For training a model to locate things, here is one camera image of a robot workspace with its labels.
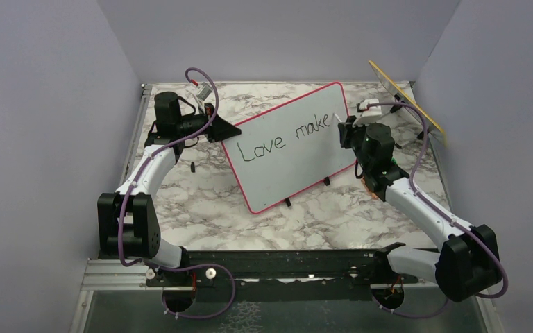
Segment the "white black-tipped marker pen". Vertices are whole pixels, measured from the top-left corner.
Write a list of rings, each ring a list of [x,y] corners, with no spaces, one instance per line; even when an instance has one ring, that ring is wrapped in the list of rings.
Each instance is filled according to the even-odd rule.
[[[335,119],[336,119],[339,123],[342,123],[342,122],[343,122],[343,120],[341,119],[341,117],[340,117],[338,114],[333,113],[333,115],[334,115]]]

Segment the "pink-framed whiteboard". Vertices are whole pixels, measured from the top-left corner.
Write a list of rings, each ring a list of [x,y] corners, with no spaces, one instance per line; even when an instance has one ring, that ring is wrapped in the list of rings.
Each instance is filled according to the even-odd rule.
[[[222,146],[252,214],[321,184],[355,164],[340,146],[339,122],[349,115],[344,87],[329,83],[237,123],[241,135]]]

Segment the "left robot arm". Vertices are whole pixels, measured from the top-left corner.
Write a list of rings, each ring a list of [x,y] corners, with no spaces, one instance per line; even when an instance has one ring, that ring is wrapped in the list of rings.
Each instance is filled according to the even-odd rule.
[[[101,194],[97,201],[101,252],[163,266],[164,276],[176,285],[190,276],[186,250],[162,239],[153,199],[187,148],[188,139],[204,135],[209,142],[222,142],[242,133],[217,115],[211,103],[182,114],[182,102],[184,98],[175,92],[155,96],[155,122],[142,159],[116,191]]]

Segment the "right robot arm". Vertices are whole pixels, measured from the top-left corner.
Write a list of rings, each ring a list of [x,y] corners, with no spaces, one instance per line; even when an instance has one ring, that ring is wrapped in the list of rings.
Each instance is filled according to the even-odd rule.
[[[496,284],[507,290],[495,232],[447,212],[420,189],[393,159],[395,141],[382,123],[357,125],[349,116],[338,124],[339,143],[356,157],[355,177],[379,200],[396,208],[437,247],[419,250],[395,243],[377,251],[373,274],[381,282],[411,275],[438,285],[447,299],[461,302]]]

